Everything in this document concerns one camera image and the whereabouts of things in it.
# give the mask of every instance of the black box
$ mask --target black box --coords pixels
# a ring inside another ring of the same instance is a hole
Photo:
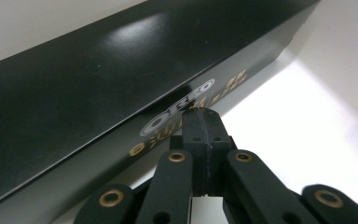
[[[0,61],[0,223],[49,223],[276,59],[316,3],[147,1]]]

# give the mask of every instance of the brass screw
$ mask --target brass screw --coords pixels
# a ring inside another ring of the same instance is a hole
[[[108,196],[116,196],[114,199],[108,199]],[[100,197],[100,205],[103,207],[114,207],[121,203],[124,199],[124,193],[118,189],[111,189]]]
[[[333,200],[326,199],[325,196],[329,196]],[[333,192],[328,191],[327,189],[316,190],[315,198],[320,203],[327,205],[329,207],[340,208],[340,207],[344,206],[344,202],[342,201],[342,199],[338,195],[336,195]]]
[[[173,162],[180,162],[184,161],[186,158],[186,155],[181,152],[173,152],[168,156],[168,159]]]
[[[249,162],[253,159],[252,155],[247,152],[239,152],[235,154],[237,161]]]

